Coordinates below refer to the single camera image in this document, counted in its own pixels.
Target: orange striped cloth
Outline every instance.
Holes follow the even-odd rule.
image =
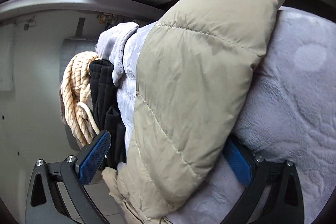
[[[80,105],[86,102],[88,95],[91,93],[89,64],[99,59],[98,54],[95,52],[76,54],[67,65],[60,86],[65,119],[71,128],[73,136],[83,146],[91,143],[93,136],[90,134],[87,122],[85,121],[85,117],[91,113],[85,113],[85,109],[80,107]]]

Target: lavender fleece blanket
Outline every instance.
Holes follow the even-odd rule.
[[[305,224],[311,224],[336,186],[336,24],[280,10],[233,132],[254,154],[295,162]],[[167,217],[174,224],[218,224],[243,190],[221,156],[187,203]]]

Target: plush blanket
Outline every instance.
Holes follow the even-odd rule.
[[[280,9],[233,132],[254,154],[295,162],[310,224],[336,186],[336,24]],[[174,224],[218,224],[243,190],[221,155],[205,182],[168,218]]]
[[[283,1],[181,0],[149,32],[127,165],[110,177],[134,221],[163,223],[212,169]]]

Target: gray fabric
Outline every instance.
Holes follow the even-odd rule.
[[[305,224],[311,224],[336,186],[336,24],[280,10],[234,132],[254,154],[295,162]],[[220,156],[201,187],[168,218],[174,224],[218,224],[243,190]]]
[[[94,52],[97,40],[86,40],[84,38],[69,38],[65,39],[61,46],[60,60],[59,60],[59,83],[63,79],[65,68],[70,60],[80,52]],[[68,125],[64,125],[68,143],[73,150],[79,151],[76,138],[72,135],[71,129]]]
[[[100,58],[110,60],[112,63],[114,67],[112,79],[116,86],[125,73],[123,56],[126,41],[138,28],[139,25],[135,22],[120,23],[99,36],[96,52]]]

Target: laundry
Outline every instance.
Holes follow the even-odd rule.
[[[127,39],[139,28],[135,22],[120,23],[103,32],[97,43],[96,52],[102,59],[110,60],[114,69],[112,72],[113,83],[118,82],[124,74],[123,55]]]
[[[334,179],[336,174],[326,171],[335,169],[333,164],[336,161],[336,155],[335,153],[323,153],[323,151],[330,149],[331,151],[336,150],[332,147],[332,144],[336,141],[330,142],[330,138],[334,138],[336,135],[332,131],[334,128],[332,117],[334,111],[332,106],[328,109],[324,107],[330,98],[332,101],[336,99],[333,99],[333,93],[328,94],[328,90],[330,91],[328,86],[334,86],[330,82],[336,82],[336,79],[330,78],[330,75],[333,75],[332,71],[328,71],[332,70],[333,66],[325,65],[325,63],[331,63],[328,58],[332,56],[327,53],[334,52],[336,48],[330,39],[320,39],[322,33],[335,32],[336,35],[336,27],[331,22],[326,23],[324,19],[300,10],[286,7],[281,7],[279,10],[277,23],[270,39],[268,54],[254,72],[251,88],[233,132],[254,154],[263,155],[269,161],[292,160],[296,163],[304,197],[305,222],[311,223],[320,213],[336,186],[336,180]],[[156,24],[157,22],[154,22],[137,29],[127,40],[123,52],[124,74],[120,75],[120,85],[113,90],[114,94],[117,94],[117,106],[120,111],[109,108],[105,116],[104,127],[114,128],[116,134],[113,135],[115,140],[112,142],[112,148],[107,155],[108,159],[111,160],[106,160],[104,165],[104,167],[113,165],[114,169],[105,169],[103,178],[110,189],[110,194],[125,211],[128,223],[142,223],[142,220],[139,220],[142,217],[141,213],[138,213],[136,208],[133,207],[132,202],[124,198],[123,194],[128,195],[125,192],[125,186],[122,185],[119,189],[116,166],[118,162],[126,162],[125,151],[127,152],[132,137],[133,114],[137,96],[137,61],[145,39]],[[322,37],[328,38],[330,36],[326,34]],[[99,68],[96,71],[97,74],[93,73],[93,75],[96,79],[100,79],[103,75],[100,79],[101,82],[107,82],[108,80],[104,78],[105,76],[111,77],[113,65],[107,60],[93,61],[93,64],[106,66],[106,70]],[[300,77],[291,75],[296,73],[292,66],[297,69],[297,74]],[[304,73],[309,74],[309,77],[303,77],[302,74]],[[320,79],[323,75],[326,76],[326,79],[321,81],[329,83],[329,85],[318,84],[317,79]],[[308,100],[306,97],[298,100],[297,96],[298,94],[302,95],[302,90],[305,95],[313,93],[314,96],[311,95],[310,97],[314,97],[316,100]],[[93,113],[90,96],[91,94],[88,95],[85,104],[78,103],[79,107],[83,104],[83,108],[86,109],[84,113],[88,114]],[[106,101],[108,100],[102,99],[100,105],[104,105]],[[96,117],[99,117],[99,113],[102,113],[98,110],[96,112],[98,113]],[[272,118],[270,113],[276,113],[276,116]],[[318,130],[312,128],[312,125],[316,127],[320,123],[317,120],[310,120],[314,117],[320,117],[321,121],[326,121],[327,124],[328,122],[331,123],[331,127],[326,126],[324,122],[322,128],[320,127]],[[284,130],[283,124],[289,125],[289,128]],[[271,125],[274,128],[265,131],[265,128],[271,128]],[[93,130],[91,127],[89,130],[90,132],[96,132],[97,128]],[[125,146],[118,145],[123,142],[123,136]],[[318,155],[318,159],[315,157],[315,153],[318,152],[314,152],[316,151],[316,141],[320,146],[317,151],[322,153]],[[171,222],[174,224],[220,223],[233,208],[244,189],[245,187],[237,181],[226,159],[220,155],[214,168],[192,193],[184,206],[161,219],[147,219],[146,221],[161,224]],[[270,187],[265,190],[261,202],[250,219],[251,221],[257,219],[263,209]]]
[[[100,130],[111,134],[111,147],[107,153],[107,166],[116,169],[119,162],[126,162],[125,126],[117,103],[117,87],[112,80],[113,65],[108,60],[90,63],[90,89],[93,117]]]
[[[84,107],[83,111],[78,103],[85,104],[87,102],[90,94],[89,64],[98,59],[100,58],[95,52],[76,54],[67,65],[60,86],[60,102],[63,102],[60,106],[61,114],[64,114],[66,123],[81,146],[91,143],[95,137],[87,122],[91,116],[90,114],[88,116],[86,108]]]
[[[137,60],[127,165],[117,176],[118,191],[137,219],[162,223],[205,179],[283,1],[181,0],[151,29]],[[104,179],[109,172],[103,171]]]

